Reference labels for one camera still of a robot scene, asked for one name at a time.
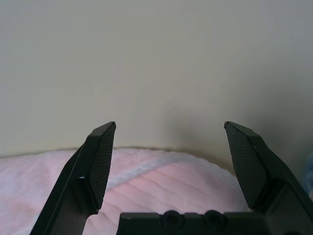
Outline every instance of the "beige wall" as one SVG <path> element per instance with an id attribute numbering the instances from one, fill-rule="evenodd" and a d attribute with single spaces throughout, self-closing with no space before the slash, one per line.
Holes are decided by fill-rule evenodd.
<path id="1" fill-rule="evenodd" d="M 313 143 L 313 1 L 0 2 L 0 155 L 115 146 L 230 163 L 231 120 L 299 176 Z"/>

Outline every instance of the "fluffy towel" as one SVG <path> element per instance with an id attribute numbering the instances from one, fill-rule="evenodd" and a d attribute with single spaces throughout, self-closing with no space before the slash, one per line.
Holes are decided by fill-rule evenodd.
<path id="1" fill-rule="evenodd" d="M 0 159 L 0 234 L 31 231 L 63 166 L 75 151 Z M 104 203 L 84 235 L 116 234 L 121 212 L 245 211 L 237 179 L 189 154 L 142 149 L 113 150 Z"/>

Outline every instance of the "textured grip pad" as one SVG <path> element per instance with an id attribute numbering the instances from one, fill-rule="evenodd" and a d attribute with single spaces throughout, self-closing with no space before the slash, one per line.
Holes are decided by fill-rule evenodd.
<path id="1" fill-rule="evenodd" d="M 90 165 L 87 174 L 87 181 L 91 186 L 91 191 L 95 198 L 97 209 L 101 209 L 104 194 L 106 191 L 114 139 L 115 126 L 112 125 L 101 137 L 100 143 L 96 149 L 95 158 Z"/>
<path id="2" fill-rule="evenodd" d="M 225 126 L 230 153 L 241 190 L 249 208 L 255 204 L 266 186 L 267 174 L 257 151 L 248 138 L 231 124 Z"/>

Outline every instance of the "black plastic part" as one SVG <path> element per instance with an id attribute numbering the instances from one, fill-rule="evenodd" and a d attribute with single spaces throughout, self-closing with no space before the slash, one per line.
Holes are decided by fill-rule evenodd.
<path id="1" fill-rule="evenodd" d="M 173 211 L 164 215 L 157 213 L 121 213 L 117 235 L 270 235 L 266 221 L 262 214 L 257 212 L 226 213 L 219 214 L 217 211 L 207 212 L 208 216 L 222 218 L 223 226 L 207 224 L 205 215 L 186 213 L 180 215 L 183 223 L 177 228 L 167 229 L 163 226 L 163 218 Z"/>
<path id="2" fill-rule="evenodd" d="M 98 214 L 109 177 L 116 125 L 109 122 L 87 137 L 64 166 L 31 235 L 81 235 Z"/>
<path id="3" fill-rule="evenodd" d="M 313 234 L 313 203 L 290 169 L 252 130 L 227 122 L 236 176 L 251 209 L 265 215 L 273 234 Z"/>

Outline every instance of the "pink towel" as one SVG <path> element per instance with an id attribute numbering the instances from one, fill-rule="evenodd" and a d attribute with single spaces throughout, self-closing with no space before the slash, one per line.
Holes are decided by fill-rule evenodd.
<path id="1" fill-rule="evenodd" d="M 0 234 L 26 235 L 63 166 L 74 151 L 0 159 Z M 142 149 L 113 150 L 102 209 L 84 235 L 116 234 L 121 212 L 245 211 L 237 179 L 189 154 Z"/>

